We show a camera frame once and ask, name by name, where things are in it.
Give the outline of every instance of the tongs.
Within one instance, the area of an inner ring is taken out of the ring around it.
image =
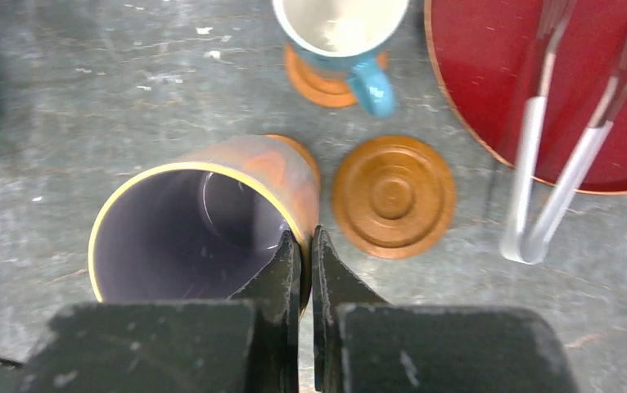
[[[591,164],[610,133],[615,118],[627,98],[627,38],[612,69],[607,87],[576,143],[564,170],[557,179],[540,215],[526,231],[530,189],[538,159],[540,135],[553,76],[555,53],[573,13],[575,0],[544,0],[537,44],[542,70],[536,93],[526,101],[521,138],[516,154],[516,176],[506,228],[500,242],[502,255],[524,264],[538,264],[547,254],[552,237],[562,221],[576,190],[584,181]]]

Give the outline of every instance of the blue mug handle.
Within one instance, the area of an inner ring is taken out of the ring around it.
[[[375,58],[353,65],[345,81],[359,105],[369,114],[384,118],[395,111],[393,87]]]

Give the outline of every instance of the gray table surface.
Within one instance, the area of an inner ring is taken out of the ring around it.
[[[321,223],[373,289],[396,303],[537,310],[565,343],[582,391],[627,392],[627,196],[577,196],[544,264],[502,259],[512,172],[462,129],[441,96],[422,8],[413,0],[390,42],[399,110],[379,121],[294,92],[267,0],[0,0],[0,356],[26,359],[57,309],[93,299],[89,230],[124,180],[233,135],[284,133],[319,159]],[[210,51],[220,58],[205,56]],[[432,145],[458,190],[450,230],[407,260],[351,246],[328,202],[345,154],[389,133]],[[536,187],[536,205],[547,192]],[[310,310],[301,330],[308,390]]]

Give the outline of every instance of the mug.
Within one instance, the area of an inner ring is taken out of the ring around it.
[[[291,230],[309,300],[318,167],[292,139],[228,139],[148,169],[104,204],[89,239],[99,301],[225,299],[249,282]]]
[[[273,0],[293,51],[324,79],[343,79],[362,108],[384,118],[395,111],[377,60],[398,29],[409,0]]]

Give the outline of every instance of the red plate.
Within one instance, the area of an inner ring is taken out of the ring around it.
[[[529,96],[542,0],[426,0],[427,45],[446,98],[512,165]],[[627,0],[579,0],[557,51],[535,176],[555,183],[627,35]],[[627,101],[580,191],[627,193]]]

